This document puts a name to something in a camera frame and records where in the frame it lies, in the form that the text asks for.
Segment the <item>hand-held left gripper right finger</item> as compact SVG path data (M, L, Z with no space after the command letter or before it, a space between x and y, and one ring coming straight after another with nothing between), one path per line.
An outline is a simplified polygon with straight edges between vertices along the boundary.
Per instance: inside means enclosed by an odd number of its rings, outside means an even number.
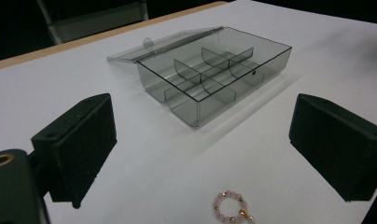
M299 94L290 144L347 202L377 190L377 126L329 100Z

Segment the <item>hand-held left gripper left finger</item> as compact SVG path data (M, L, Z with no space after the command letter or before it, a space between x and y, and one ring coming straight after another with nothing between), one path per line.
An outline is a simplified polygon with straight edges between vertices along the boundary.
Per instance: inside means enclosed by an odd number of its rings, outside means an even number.
M41 195L78 209L117 143L111 95L84 99L31 138Z

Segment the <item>clear grey plastic organizer box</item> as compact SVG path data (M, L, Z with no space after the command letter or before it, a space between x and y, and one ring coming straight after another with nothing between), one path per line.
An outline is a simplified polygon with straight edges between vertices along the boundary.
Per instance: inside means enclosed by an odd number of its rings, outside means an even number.
M144 89L199 127L273 80L292 48L220 26L182 31L109 56L134 63Z

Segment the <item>dark chair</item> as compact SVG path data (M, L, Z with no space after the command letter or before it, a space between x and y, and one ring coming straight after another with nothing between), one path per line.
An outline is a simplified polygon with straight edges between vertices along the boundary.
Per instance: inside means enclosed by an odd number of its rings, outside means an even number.
M35 0L55 45L146 21L146 0Z

